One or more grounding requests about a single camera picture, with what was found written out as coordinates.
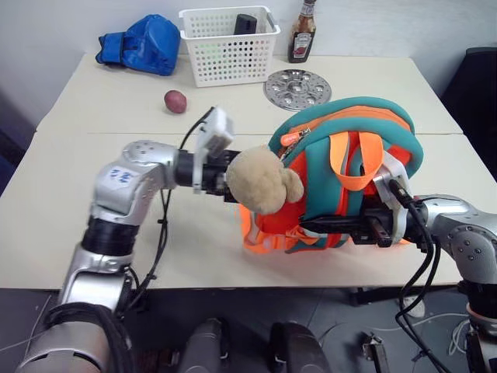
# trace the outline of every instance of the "ketchup bottle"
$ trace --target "ketchup bottle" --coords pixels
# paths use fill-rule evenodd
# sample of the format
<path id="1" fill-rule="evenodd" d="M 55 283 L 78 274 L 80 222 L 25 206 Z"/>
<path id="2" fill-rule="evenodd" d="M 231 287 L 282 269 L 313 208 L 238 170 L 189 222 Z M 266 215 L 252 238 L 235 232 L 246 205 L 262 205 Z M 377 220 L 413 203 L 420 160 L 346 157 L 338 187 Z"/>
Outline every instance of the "ketchup bottle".
<path id="1" fill-rule="evenodd" d="M 304 0 L 301 14 L 292 26 L 288 45 L 288 62 L 297 64 L 305 62 L 311 52 L 312 41 L 316 32 L 314 23 L 314 5 L 316 0 Z"/>

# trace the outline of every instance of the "perforated metal tray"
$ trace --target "perforated metal tray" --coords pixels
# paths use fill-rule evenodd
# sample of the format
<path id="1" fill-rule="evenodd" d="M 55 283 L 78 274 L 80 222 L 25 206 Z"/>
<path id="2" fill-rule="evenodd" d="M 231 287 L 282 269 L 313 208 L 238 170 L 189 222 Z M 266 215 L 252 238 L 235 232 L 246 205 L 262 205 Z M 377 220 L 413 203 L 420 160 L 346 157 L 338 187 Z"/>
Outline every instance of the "perforated metal tray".
<path id="1" fill-rule="evenodd" d="M 332 88 L 321 76 L 298 69 L 271 74 L 263 89 L 269 101 L 292 111 L 327 103 L 332 97 Z"/>

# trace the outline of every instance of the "wire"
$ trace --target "wire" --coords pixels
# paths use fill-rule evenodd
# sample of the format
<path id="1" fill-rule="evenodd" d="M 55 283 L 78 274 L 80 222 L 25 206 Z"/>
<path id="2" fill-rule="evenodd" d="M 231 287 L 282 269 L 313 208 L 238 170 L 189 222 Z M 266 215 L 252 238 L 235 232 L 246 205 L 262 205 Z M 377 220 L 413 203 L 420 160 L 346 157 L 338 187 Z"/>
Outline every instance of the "wire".
<path id="1" fill-rule="evenodd" d="M 447 197 L 437 196 L 437 197 L 420 198 L 420 199 L 416 200 L 416 202 L 427 202 L 428 200 L 457 200 L 457 201 L 459 201 L 457 198 L 447 198 Z"/>
<path id="2" fill-rule="evenodd" d="M 436 314 L 436 315 L 431 315 L 430 317 L 427 317 L 427 318 L 425 318 L 423 320 L 419 320 L 418 322 L 415 322 L 414 324 L 412 324 L 412 326 L 419 326 L 419 325 L 424 324 L 425 322 L 429 322 L 429 321 L 432 321 L 432 320 L 435 320 L 435 319 L 439 319 L 440 317 L 450 317 L 450 316 L 453 316 L 453 317 L 466 317 L 467 318 L 467 314 L 466 313 L 452 313 L 452 312 L 439 313 L 439 314 Z M 465 320 L 461 321 L 459 324 L 457 324 L 456 328 L 460 327 L 460 325 L 463 322 L 465 322 L 464 325 L 467 325 L 467 323 L 469 322 L 469 320 L 465 319 Z M 374 330 L 375 332 L 382 332 L 382 333 L 398 332 L 399 330 L 402 330 L 401 327 L 397 327 L 397 328 L 378 328 L 376 326 L 358 325 L 358 324 L 355 324 L 354 322 L 339 322 L 339 323 L 336 323 L 333 326 L 330 326 L 318 338 L 318 341 L 322 341 L 322 344 L 321 344 L 322 347 L 325 345 L 325 338 L 328 336 L 328 334 L 332 330 L 334 330 L 336 327 L 342 326 L 342 325 L 355 325 L 355 326 L 358 326 L 358 327 L 361 327 L 361 328 L 364 328 L 364 329 Z"/>
<path id="3" fill-rule="evenodd" d="M 27 340 L 21 340 L 20 342 L 17 342 L 17 343 L 14 343 L 14 344 L 10 344 L 6 347 L 2 347 L 0 348 L 0 354 L 4 351 L 7 351 L 7 350 L 10 350 L 11 348 L 14 348 L 14 347 L 17 347 L 17 346 L 22 346 L 23 344 L 25 343 L 28 343 L 30 342 L 31 340 L 35 340 L 36 338 L 38 338 L 39 336 L 41 336 L 43 333 L 45 332 L 41 332 L 41 333 L 38 333 L 30 338 L 28 338 Z"/>
<path id="4" fill-rule="evenodd" d="M 316 302 L 316 305 L 314 307 L 314 310 L 312 311 L 311 313 L 311 317 L 309 317 L 309 321 L 308 321 L 308 324 L 306 325 L 306 327 L 309 329 L 309 326 L 311 325 L 311 322 L 312 322 L 312 319 L 314 318 L 314 316 L 316 315 L 316 312 L 318 311 L 318 308 L 319 308 L 319 305 L 321 304 L 321 300 L 323 299 L 323 294 L 325 293 L 325 289 L 321 289 L 321 294 L 319 295 L 319 299 L 318 301 Z"/>
<path id="5" fill-rule="evenodd" d="M 188 130 L 188 132 L 186 132 L 183 140 L 181 141 L 181 144 L 179 145 L 179 150 L 183 149 L 189 136 L 196 130 L 196 128 L 199 127 L 202 123 L 205 123 L 205 119 L 210 115 L 212 110 L 214 110 L 213 107 L 211 107 Z M 127 306 L 126 310 L 132 309 L 138 303 L 138 301 L 141 299 L 141 297 L 143 296 L 143 294 L 147 290 L 148 285 L 150 284 L 150 281 L 155 280 L 155 278 L 157 278 L 155 276 L 155 270 L 157 269 L 157 265 L 158 265 L 159 261 L 161 260 L 162 254 L 164 253 L 165 245 L 167 244 L 168 236 L 169 236 L 168 211 L 169 211 L 169 204 L 171 202 L 171 194 L 172 194 L 172 190 L 168 190 L 168 195 L 166 198 L 164 198 L 164 190 L 160 190 L 163 215 L 162 215 L 162 219 L 159 220 L 159 224 L 161 225 L 161 231 L 159 233 L 157 251 L 155 253 L 154 262 L 152 263 L 151 269 L 148 271 L 148 274 L 145 276 L 145 278 L 141 282 L 140 286 L 137 287 L 137 291 L 136 291 L 137 294 L 131 300 L 131 302 Z"/>
<path id="6" fill-rule="evenodd" d="M 438 372 L 450 373 L 449 369 L 426 346 L 425 342 L 415 331 L 413 325 L 411 324 L 411 321 L 407 316 L 408 312 L 411 311 L 414 307 L 417 306 L 417 304 L 419 304 L 423 300 L 425 294 L 428 292 L 433 282 L 433 278 L 435 277 L 436 269 L 438 268 L 438 264 L 440 261 L 440 243 L 437 242 L 436 245 L 434 244 L 431 234 L 429 233 L 428 228 L 426 227 L 426 223 L 424 222 L 424 218 L 416 209 L 414 199 L 407 193 L 404 187 L 395 179 L 390 180 L 388 185 L 391 192 L 395 195 L 402 207 L 408 209 L 410 215 L 414 219 L 415 224 L 418 226 L 419 230 L 422 233 L 422 237 L 424 239 L 424 244 L 426 247 L 426 258 L 423 260 L 421 266 L 411 277 L 408 283 L 401 289 L 398 295 L 398 306 L 400 308 L 400 311 L 395 315 L 395 321 L 402 328 L 402 330 L 405 331 L 409 338 L 411 338 L 411 340 L 413 340 L 421 349 L 418 356 L 415 357 L 415 360 L 417 360 L 419 357 L 427 356 Z M 414 302 L 408 307 L 404 308 L 404 297 L 411 291 L 414 283 L 422 276 L 422 274 L 426 272 L 429 265 L 432 263 L 432 260 L 433 264 L 422 290 L 420 291 Z"/>
<path id="7" fill-rule="evenodd" d="M 43 307 L 41 308 L 41 311 L 38 314 L 38 317 L 36 318 L 36 321 L 34 322 L 33 328 L 31 329 L 30 338 L 28 339 L 28 344 L 26 345 L 26 349 L 24 350 L 24 357 L 26 357 L 26 355 L 28 354 L 28 351 L 30 350 L 31 339 L 33 338 L 34 331 L 36 330 L 36 327 L 38 326 L 38 323 L 40 323 L 41 316 L 45 312 L 45 309 L 47 309 L 48 302 L 50 301 L 51 298 L 52 298 L 52 294 L 48 295 L 47 300 L 43 304 Z"/>
<path id="8" fill-rule="evenodd" d="M 51 309 L 44 321 L 47 327 L 52 327 L 68 319 L 88 316 L 96 319 L 106 334 L 114 370 L 135 373 L 137 370 L 127 332 L 107 307 L 84 302 L 66 303 Z"/>
<path id="9" fill-rule="evenodd" d="M 140 280 L 138 279 L 138 275 L 137 275 L 136 271 L 133 269 L 132 266 L 130 266 L 128 271 L 130 272 L 130 274 L 133 278 L 134 286 L 136 287 L 136 289 L 138 289 L 138 287 L 140 286 Z"/>
<path id="10" fill-rule="evenodd" d="M 464 340 L 464 347 L 460 348 L 459 347 L 459 339 L 461 338 L 462 331 L 466 325 L 469 325 L 469 320 L 463 320 L 457 324 L 457 326 L 452 330 L 452 337 L 450 339 L 450 345 L 449 345 L 449 350 L 448 354 L 449 356 L 452 356 L 455 354 L 456 351 L 461 352 L 462 354 L 466 354 L 466 340 Z"/>
<path id="11" fill-rule="evenodd" d="M 415 279 L 413 277 L 407 284 L 404 286 L 400 292 L 399 295 L 399 308 L 400 312 L 395 315 L 395 321 L 397 324 L 407 333 L 407 335 L 419 346 L 421 349 L 419 353 L 419 357 L 422 356 L 427 356 L 429 360 L 432 362 L 433 366 L 436 368 L 438 372 L 450 372 L 450 370 L 432 353 L 432 351 L 426 346 L 425 342 L 422 340 L 422 338 L 419 336 L 419 334 L 415 331 L 414 327 L 411 324 L 411 321 L 409 320 L 407 313 L 413 309 L 417 304 L 421 302 L 421 300 L 424 298 L 426 292 L 429 290 L 429 287 L 431 286 L 433 282 L 433 278 L 435 277 L 435 272 L 438 267 L 439 261 L 440 261 L 440 252 L 441 248 L 440 245 L 437 243 L 435 246 L 435 249 L 433 249 L 433 240 L 431 238 L 431 235 L 428 232 L 428 229 L 426 228 L 424 221 L 422 219 L 421 214 L 416 210 L 414 202 L 410 202 L 408 204 L 408 210 L 411 213 L 411 216 L 414 218 L 415 223 L 418 225 L 420 228 L 423 238 L 425 239 L 425 244 L 426 244 L 426 259 L 433 257 L 433 265 L 432 268 L 429 272 L 428 278 L 426 280 L 425 285 L 423 286 L 421 292 L 419 293 L 418 297 L 415 299 L 415 301 L 409 305 L 409 307 L 404 308 L 404 297 L 408 293 L 408 291 L 411 289 L 412 285 L 415 283 L 415 281 L 419 278 L 419 276 Z"/>

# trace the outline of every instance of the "gray floor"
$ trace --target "gray floor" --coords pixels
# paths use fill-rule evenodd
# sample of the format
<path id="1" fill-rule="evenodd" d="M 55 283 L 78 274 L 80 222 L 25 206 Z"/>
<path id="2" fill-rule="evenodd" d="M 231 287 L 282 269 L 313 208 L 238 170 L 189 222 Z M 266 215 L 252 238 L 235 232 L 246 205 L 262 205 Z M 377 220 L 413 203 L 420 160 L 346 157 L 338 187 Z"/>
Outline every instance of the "gray floor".
<path id="1" fill-rule="evenodd" d="M 0 349 L 26 339 L 50 293 L 0 290 Z M 50 304 L 55 301 L 52 294 Z M 464 313 L 466 300 L 456 291 L 436 291 L 426 298 L 426 315 L 441 312 Z M 373 363 L 361 354 L 360 341 L 367 326 L 395 328 L 394 301 L 352 307 L 349 293 L 339 289 L 240 289 L 152 291 L 147 309 L 126 318 L 138 350 L 180 348 L 195 326 L 211 316 L 225 317 L 231 327 L 231 369 L 237 373 L 267 372 L 266 343 L 276 321 L 295 321 L 324 339 L 324 351 L 334 372 L 375 372 Z M 452 372 L 467 372 L 465 356 L 447 356 L 452 329 L 462 320 L 443 317 L 418 326 L 428 345 Z M 426 358 L 416 363 L 418 353 L 402 332 L 375 332 L 387 350 L 391 372 L 432 372 Z M 0 352 L 0 371 L 11 372 L 24 355 L 26 345 Z"/>

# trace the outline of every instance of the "orange backpack strap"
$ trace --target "orange backpack strap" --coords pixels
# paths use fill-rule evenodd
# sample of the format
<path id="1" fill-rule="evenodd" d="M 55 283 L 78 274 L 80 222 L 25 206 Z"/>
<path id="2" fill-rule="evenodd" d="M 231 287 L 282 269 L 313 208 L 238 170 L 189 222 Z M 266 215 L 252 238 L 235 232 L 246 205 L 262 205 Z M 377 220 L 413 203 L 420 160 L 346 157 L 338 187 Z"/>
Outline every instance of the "orange backpack strap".
<path id="1" fill-rule="evenodd" d="M 362 190 L 374 178 L 376 172 L 383 163 L 383 141 L 378 134 L 371 132 L 359 132 L 360 152 L 363 156 L 364 175 L 347 176 L 342 173 L 342 165 L 348 157 L 349 132 L 331 134 L 329 161 L 340 180 L 347 190 Z"/>
<path id="2" fill-rule="evenodd" d="M 263 232 L 255 224 L 254 214 L 242 204 L 238 206 L 242 220 L 243 246 L 254 253 L 266 254 L 271 250 L 291 249 L 299 242 L 312 246 L 319 240 L 315 237 L 308 237 L 298 225 L 286 231 L 285 235 Z"/>

